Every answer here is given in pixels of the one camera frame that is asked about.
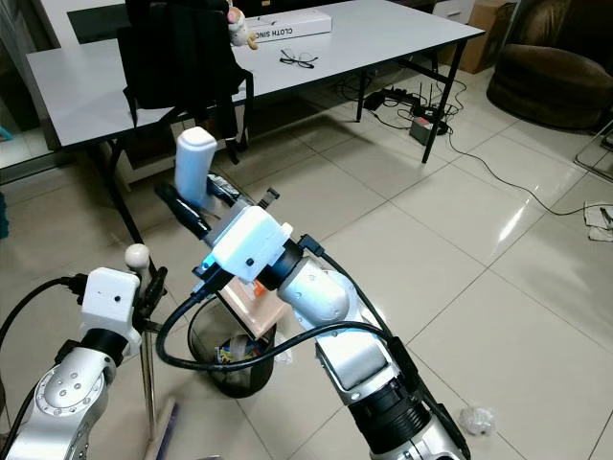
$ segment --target white table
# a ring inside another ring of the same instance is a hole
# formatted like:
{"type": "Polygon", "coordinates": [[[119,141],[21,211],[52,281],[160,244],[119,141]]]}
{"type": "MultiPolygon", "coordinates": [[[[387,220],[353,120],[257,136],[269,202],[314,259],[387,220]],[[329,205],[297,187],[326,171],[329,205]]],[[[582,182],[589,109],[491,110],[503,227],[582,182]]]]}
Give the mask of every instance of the white table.
{"type": "MultiPolygon", "coordinates": [[[[405,62],[405,65],[445,84],[440,110],[422,159],[425,163],[465,44],[483,32],[386,0],[354,0],[318,9],[332,18],[330,34],[266,42],[261,44],[257,52],[247,47],[234,49],[238,64],[254,75],[256,98],[300,88],[347,72],[361,71],[357,111],[359,121],[367,68],[390,59],[436,50],[455,43],[456,53],[447,77],[439,76],[413,62],[405,62]],[[295,54],[309,52],[317,56],[315,68],[311,70],[280,63],[282,48],[290,48],[295,54]]],[[[28,55],[28,62],[59,142],[66,150],[88,150],[130,236],[135,242],[143,242],[113,177],[122,150],[122,142],[119,140],[134,129],[122,92],[125,77],[117,40],[34,53],[28,55]],[[112,143],[113,140],[118,142],[115,143],[109,166],[106,166],[97,145],[104,141],[112,143]]],[[[244,99],[244,92],[239,92],[234,99],[239,104],[244,99]]],[[[168,111],[139,110],[137,128],[157,122],[168,111]]],[[[141,360],[152,435],[155,411],[149,343],[142,350],[141,360]]]]}

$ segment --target trash can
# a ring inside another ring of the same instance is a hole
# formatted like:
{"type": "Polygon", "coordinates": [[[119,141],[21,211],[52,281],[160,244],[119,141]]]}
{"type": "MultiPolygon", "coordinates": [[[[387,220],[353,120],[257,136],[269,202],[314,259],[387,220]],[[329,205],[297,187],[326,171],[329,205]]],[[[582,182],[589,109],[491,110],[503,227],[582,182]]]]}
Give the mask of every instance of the trash can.
{"type": "MultiPolygon", "coordinates": [[[[259,340],[253,340],[223,301],[214,296],[193,316],[188,344],[195,360],[223,364],[261,356],[274,347],[273,326],[259,340]]],[[[266,385],[272,376],[274,358],[235,372],[209,372],[217,388],[231,398],[247,398],[266,385]]]]}

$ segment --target cardboard box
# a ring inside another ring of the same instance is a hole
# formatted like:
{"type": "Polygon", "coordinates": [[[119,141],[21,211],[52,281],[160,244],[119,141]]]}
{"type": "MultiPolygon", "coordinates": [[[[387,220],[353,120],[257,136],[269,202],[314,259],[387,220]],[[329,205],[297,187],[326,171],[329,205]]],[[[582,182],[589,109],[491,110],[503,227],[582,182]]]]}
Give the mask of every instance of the cardboard box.
{"type": "MultiPolygon", "coordinates": [[[[485,35],[468,41],[460,70],[476,74],[496,62],[498,52],[504,45],[507,30],[516,4],[508,0],[477,0],[468,24],[486,31],[485,35]]],[[[439,61],[450,64],[455,53],[455,46],[445,48],[439,53],[439,61]]]]}
{"type": "Polygon", "coordinates": [[[248,17],[247,27],[256,41],[283,40],[295,36],[325,34],[332,30],[332,18],[317,10],[296,10],[248,17]]]}

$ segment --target black backpack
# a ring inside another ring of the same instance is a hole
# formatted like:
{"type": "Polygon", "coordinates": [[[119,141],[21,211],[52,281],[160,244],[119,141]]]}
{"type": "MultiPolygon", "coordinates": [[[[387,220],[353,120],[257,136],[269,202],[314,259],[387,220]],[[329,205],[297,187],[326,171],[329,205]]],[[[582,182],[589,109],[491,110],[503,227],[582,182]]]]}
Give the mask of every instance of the black backpack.
{"type": "Polygon", "coordinates": [[[198,121],[214,107],[216,126],[236,164],[246,149],[245,130],[253,105],[253,75],[238,66],[230,45],[226,0],[126,0],[131,27],[117,31],[136,127],[138,107],[174,107],[159,121],[167,125],[187,112],[198,121]],[[232,96],[245,81],[243,132],[232,96]]]}

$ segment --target white bottle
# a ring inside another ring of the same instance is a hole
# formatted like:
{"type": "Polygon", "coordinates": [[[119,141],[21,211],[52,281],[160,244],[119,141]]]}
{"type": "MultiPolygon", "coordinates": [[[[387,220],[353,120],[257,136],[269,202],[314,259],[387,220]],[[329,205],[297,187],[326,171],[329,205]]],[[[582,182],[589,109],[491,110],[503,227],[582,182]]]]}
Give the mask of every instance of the white bottle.
{"type": "Polygon", "coordinates": [[[207,175],[217,148],[217,141],[200,126],[181,133],[176,142],[174,183],[177,192],[189,203],[206,209],[207,175]]]}

